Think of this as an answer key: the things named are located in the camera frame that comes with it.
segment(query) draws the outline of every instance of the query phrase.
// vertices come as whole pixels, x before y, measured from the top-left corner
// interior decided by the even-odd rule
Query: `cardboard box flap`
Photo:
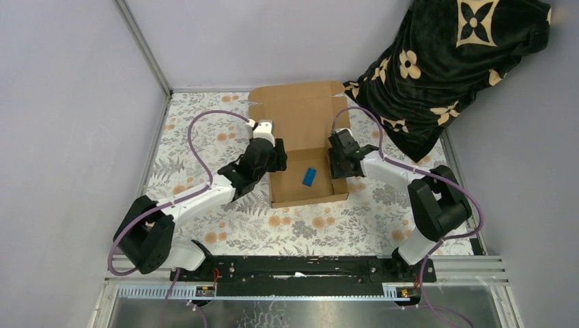
[[[285,152],[289,156],[296,150],[323,148],[328,145],[335,112],[344,108],[334,108],[337,105],[335,103],[347,106],[344,97],[287,99],[251,105],[249,116],[255,121],[272,120],[273,135],[283,139]],[[338,127],[348,127],[348,115],[340,116],[339,123]]]
[[[338,81],[317,81],[258,87],[250,92],[247,98],[256,103],[265,103],[289,99],[331,97],[344,93],[344,91],[344,86]]]

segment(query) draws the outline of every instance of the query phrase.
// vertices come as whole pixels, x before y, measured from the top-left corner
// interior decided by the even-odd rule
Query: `wire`
[[[429,309],[431,310],[432,308],[437,309],[438,311],[443,311],[443,312],[448,312],[450,314],[454,314],[455,316],[457,316],[458,318],[461,318],[462,320],[464,320],[465,323],[468,323],[471,327],[474,327],[474,324],[472,323],[472,321],[470,321],[470,319],[468,319],[464,314],[461,314],[458,311],[449,309],[447,307],[442,307],[442,306],[437,306],[437,305],[433,305],[433,306],[424,306],[424,305],[409,305],[409,306],[405,306],[404,308],[401,308],[399,306],[393,306],[393,307],[387,307],[384,310],[386,311],[400,311],[400,310],[418,310],[418,309]]]
[[[392,164],[394,166],[398,166],[401,167],[403,169],[406,169],[408,171],[411,172],[416,172],[418,174],[422,174],[424,176],[429,176],[430,178],[433,178],[435,180],[441,181],[446,183],[447,185],[453,187],[454,189],[457,189],[458,191],[460,191],[461,193],[463,193],[468,199],[470,199],[470,201],[472,202],[472,204],[475,206],[475,208],[477,209],[477,212],[479,213],[479,225],[471,232],[467,232],[465,234],[458,234],[455,236],[448,236],[448,237],[442,237],[440,239],[440,241],[434,245],[434,247],[428,252],[428,254],[424,257],[423,261],[422,261],[422,266],[421,266],[421,270],[419,273],[419,279],[420,279],[420,289],[422,292],[422,296],[424,298],[424,301],[426,302],[426,304],[428,305],[428,307],[430,309],[432,309],[432,312],[434,312],[434,314],[442,321],[444,321],[445,323],[447,323],[448,325],[450,325],[451,327],[456,327],[456,325],[454,325],[451,321],[447,320],[446,318],[442,317],[437,311],[436,308],[440,308],[440,307],[436,307],[434,305],[432,305],[430,303],[430,300],[428,299],[428,297],[426,297],[426,294],[424,293],[423,290],[423,277],[424,277],[424,271],[425,271],[425,267],[426,267],[426,260],[430,257],[430,255],[432,253],[434,253],[441,245],[443,242],[447,241],[447,240],[451,240],[451,239],[459,239],[459,238],[468,238],[470,236],[474,236],[476,234],[478,234],[481,229],[483,228],[483,224],[485,222],[485,217],[483,215],[483,210],[482,207],[480,205],[480,203],[475,199],[474,196],[472,196],[465,188],[459,186],[457,183],[454,183],[453,181],[450,181],[447,178],[444,178],[442,176],[439,176],[438,174],[433,174],[431,172],[425,171],[423,169],[419,169],[417,167],[413,167],[404,163],[400,163],[397,161],[394,161],[393,159],[387,157],[384,155],[384,151],[382,150],[382,143],[384,142],[384,128],[382,127],[382,125],[380,124],[380,122],[378,121],[378,119],[376,118],[376,116],[370,112],[369,110],[367,110],[366,108],[362,108],[362,107],[358,107],[358,106],[352,106],[352,107],[348,107],[345,109],[342,109],[340,112],[338,112],[338,114],[336,114],[335,118],[334,118],[334,122],[332,124],[332,131],[336,129],[336,123],[338,120],[338,117],[345,113],[346,111],[350,111],[352,109],[359,109],[361,111],[363,111],[364,113],[366,113],[372,120],[374,120],[374,122],[378,125],[378,132],[380,132],[380,140],[378,142],[378,154],[380,155],[380,157],[382,159],[384,159],[387,163]]]
[[[209,170],[209,167],[205,164],[205,162],[203,161],[203,159],[201,159],[201,157],[197,154],[197,151],[195,150],[195,147],[193,145],[193,141],[191,139],[191,133],[193,131],[193,125],[195,125],[195,122],[197,122],[200,118],[202,118],[205,115],[208,114],[213,114],[213,113],[222,113],[222,114],[229,114],[232,116],[235,116],[237,118],[240,118],[241,120],[245,121],[245,122],[249,122],[249,119],[237,114],[237,113],[232,113],[230,111],[221,111],[221,110],[211,110],[211,111],[205,111],[197,116],[195,116],[193,118],[193,120],[191,121],[191,123],[189,124],[189,128],[187,130],[187,142],[189,143],[189,148],[191,149],[191,152],[193,153],[193,156],[199,161],[199,164],[201,164],[201,166],[205,169],[205,172],[207,172],[207,175],[209,176],[209,183],[202,188],[201,190],[198,190],[194,193],[191,193],[190,195],[186,195],[183,196],[181,198],[176,199],[174,202],[167,202],[165,204],[161,204],[161,205],[157,205],[156,207],[151,208],[150,210],[145,211],[144,213],[142,213],[141,215],[139,215],[138,217],[136,217],[134,220],[132,220],[117,236],[117,238],[113,241],[113,245],[111,246],[111,250],[109,251],[109,257],[107,258],[107,266],[109,268],[109,271],[116,275],[116,276],[125,276],[125,275],[130,275],[131,273],[134,273],[137,268],[132,268],[128,271],[124,271],[124,272],[119,272],[117,271],[115,268],[113,268],[113,257],[115,255],[115,250],[117,249],[117,247],[119,247],[119,244],[121,242],[121,240],[125,237],[125,235],[127,235],[127,233],[133,228],[135,227],[138,222],[142,221],[143,219],[145,219],[147,216],[151,215],[152,213],[155,213],[159,210],[162,210],[164,208],[170,207],[170,206],[175,206],[179,203],[182,203],[186,200],[189,200],[193,197],[197,197],[198,195],[201,195],[202,193],[204,193],[205,191],[207,191],[210,187],[211,184],[213,183],[213,174],[211,174],[211,170]]]
[[[219,269],[215,268],[212,271],[213,271],[213,293],[217,294],[217,291],[215,290],[215,284],[217,284],[217,278],[219,278]]]
[[[192,300],[187,301],[186,306],[189,306],[190,303],[192,303]],[[209,323],[207,322],[207,315],[205,314],[205,311],[203,310],[203,308],[201,306],[198,306],[197,304],[193,303],[193,311],[195,310],[199,310],[199,312],[201,313],[201,317],[203,318],[203,327],[208,328],[209,327]]]
[[[414,287],[412,287],[412,289],[416,290],[416,288],[418,288],[418,285],[420,284],[420,275],[416,276],[416,281],[414,281]]]
[[[167,294],[165,295],[165,299],[163,299],[163,307],[161,308],[161,313],[159,314],[159,328],[163,328],[163,316],[165,315],[165,308],[167,307],[167,302],[169,301],[169,296],[173,292],[173,288],[175,288],[175,284],[177,283],[177,280],[179,280],[180,274],[181,274],[181,268],[177,268],[177,271],[175,272],[175,278],[173,279],[173,282],[171,282],[171,286],[169,287],[169,290],[167,291]]]

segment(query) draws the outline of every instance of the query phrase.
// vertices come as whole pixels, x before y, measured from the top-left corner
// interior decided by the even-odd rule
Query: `black mounting plate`
[[[375,256],[212,256],[206,261],[219,270],[218,296],[379,295],[382,283],[416,281],[415,275],[400,278],[390,272],[392,258]],[[424,282],[436,282],[432,260],[427,261]],[[212,270],[182,270],[178,281],[213,279]]]

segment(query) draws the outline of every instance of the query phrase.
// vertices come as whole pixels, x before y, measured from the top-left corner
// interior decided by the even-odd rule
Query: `leaf pattern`
[[[209,109],[248,116],[249,105],[246,92],[174,94],[146,193],[158,199],[208,181],[188,146],[190,121]],[[365,114],[351,111],[350,121],[361,145],[378,144],[377,127]],[[216,172],[242,154],[251,131],[228,115],[207,115],[191,135],[199,156]],[[414,165],[387,137],[384,153]],[[438,142],[419,165],[433,168],[444,163]],[[414,229],[408,197],[367,178],[350,178],[348,184],[350,198],[345,202],[271,208],[266,175],[252,193],[189,221],[175,238],[201,241],[216,255],[389,255],[401,243],[397,238],[406,238]],[[459,228],[455,233],[463,232]],[[467,240],[449,241],[436,254],[468,255],[472,249]]]

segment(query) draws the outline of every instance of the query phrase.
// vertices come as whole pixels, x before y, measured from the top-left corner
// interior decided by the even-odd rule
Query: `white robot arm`
[[[249,125],[253,138],[245,153],[213,174],[210,183],[157,201],[144,195],[133,202],[113,239],[139,215],[153,208],[157,210],[131,228],[119,242],[119,248],[142,274],[160,267],[197,269],[206,256],[202,245],[173,239],[173,232],[210,208],[251,192],[267,172],[285,170],[283,140],[274,138],[273,122],[261,120],[256,124],[250,120]]]
[[[377,147],[360,147],[349,129],[333,131],[329,140],[333,178],[366,176],[385,182],[410,198],[416,229],[393,253],[394,258],[404,261],[402,265],[411,267],[420,262],[440,239],[471,216],[470,205],[462,193],[433,178],[387,163]],[[456,182],[453,172],[444,165],[430,171]],[[435,193],[440,194],[440,199],[436,199]]]

